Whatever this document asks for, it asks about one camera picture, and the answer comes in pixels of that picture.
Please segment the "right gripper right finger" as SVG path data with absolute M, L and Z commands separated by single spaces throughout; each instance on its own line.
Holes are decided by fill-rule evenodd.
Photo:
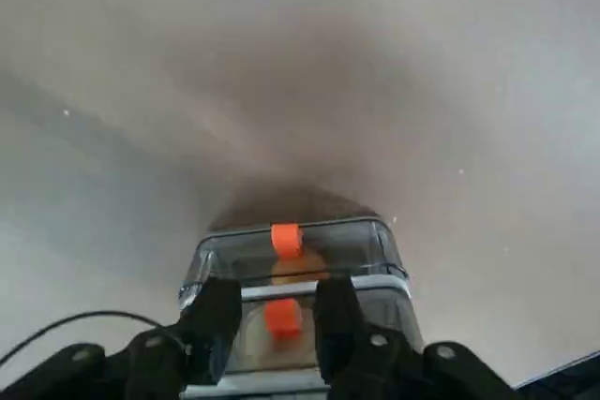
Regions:
M 367 322 L 349 278 L 318 283 L 315 348 L 329 399 L 519 399 L 457 342 L 415 350 L 405 334 Z

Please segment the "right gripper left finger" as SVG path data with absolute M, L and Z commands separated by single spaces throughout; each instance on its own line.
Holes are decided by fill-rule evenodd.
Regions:
M 4 399 L 178 399 L 223 377 L 242 318 L 241 286 L 210 277 L 169 326 L 126 312 L 149 330 L 120 351 L 79 343 L 56 351 L 1 391 Z

